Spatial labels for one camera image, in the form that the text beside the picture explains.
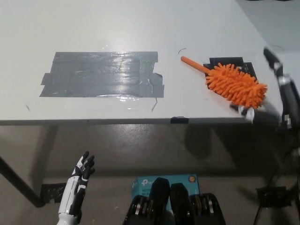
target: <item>white robotic arm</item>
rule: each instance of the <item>white robotic arm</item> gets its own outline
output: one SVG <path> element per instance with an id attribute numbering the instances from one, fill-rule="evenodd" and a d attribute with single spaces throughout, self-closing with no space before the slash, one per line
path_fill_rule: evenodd
<path id="1" fill-rule="evenodd" d="M 59 209 L 59 221 L 57 225 L 77 225 L 81 220 L 81 205 L 85 196 L 89 177 L 95 172 L 93 168 L 94 156 L 88 158 L 89 152 L 85 152 L 80 158 L 72 176 L 68 179 Z"/>

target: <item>gray duct tape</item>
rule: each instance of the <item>gray duct tape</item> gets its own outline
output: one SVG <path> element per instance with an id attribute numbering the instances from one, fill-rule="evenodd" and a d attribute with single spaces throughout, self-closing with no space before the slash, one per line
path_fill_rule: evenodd
<path id="1" fill-rule="evenodd" d="M 53 62 L 158 62 L 157 52 L 57 52 Z"/>
<path id="2" fill-rule="evenodd" d="M 52 74 L 66 74 L 72 72 L 89 72 L 89 73 L 153 73 L 154 62 L 132 62 L 121 64 L 107 64 L 95 62 L 55 62 L 52 64 Z"/>
<path id="3" fill-rule="evenodd" d="M 69 73 L 45 74 L 41 85 L 162 85 L 163 79 L 159 74 L 103 74 L 103 73 Z"/>
<path id="4" fill-rule="evenodd" d="M 139 98 L 163 98 L 164 85 L 46 85 L 40 97 L 104 97 L 132 96 Z"/>

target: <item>white table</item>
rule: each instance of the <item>white table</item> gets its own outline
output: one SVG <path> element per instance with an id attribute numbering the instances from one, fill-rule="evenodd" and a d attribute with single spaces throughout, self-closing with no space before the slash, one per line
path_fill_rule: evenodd
<path id="1" fill-rule="evenodd" d="M 169 123 L 179 116 L 193 123 L 238 118 L 228 101 L 207 89 L 202 73 L 180 61 L 182 55 L 200 63 L 230 56 L 251 61 L 259 81 L 269 86 L 268 100 L 281 111 L 277 83 L 263 48 L 271 47 L 297 76 L 298 59 L 290 59 L 300 55 L 299 9 L 299 0 L 2 1 L 0 124 Z M 39 97 L 55 52 L 110 51 L 158 52 L 154 72 L 163 75 L 165 96 L 158 98 L 153 111 L 154 98 Z"/>

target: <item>orange chenille strands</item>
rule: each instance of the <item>orange chenille strands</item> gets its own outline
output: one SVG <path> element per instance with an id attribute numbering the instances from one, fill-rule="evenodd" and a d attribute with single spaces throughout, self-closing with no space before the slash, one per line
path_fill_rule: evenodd
<path id="1" fill-rule="evenodd" d="M 267 85 L 258 83 L 255 77 L 239 71 L 233 64 L 220 63 L 206 77 L 209 89 L 227 98 L 235 105 L 256 109 L 262 103 Z"/>

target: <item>box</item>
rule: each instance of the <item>box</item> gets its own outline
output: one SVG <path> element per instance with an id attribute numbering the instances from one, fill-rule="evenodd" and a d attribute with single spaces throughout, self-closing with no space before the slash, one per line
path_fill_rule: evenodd
<path id="1" fill-rule="evenodd" d="M 198 179 L 196 174 L 185 174 L 185 175 L 167 175 L 167 176 L 148 176 L 148 177 L 137 177 L 135 182 L 132 184 L 132 199 L 136 195 L 143 195 L 149 197 L 152 183 L 157 177 L 165 178 L 169 180 L 170 187 L 174 183 L 182 183 L 187 191 L 188 195 L 199 194 Z M 172 212 L 170 198 L 166 207 L 166 210 Z"/>

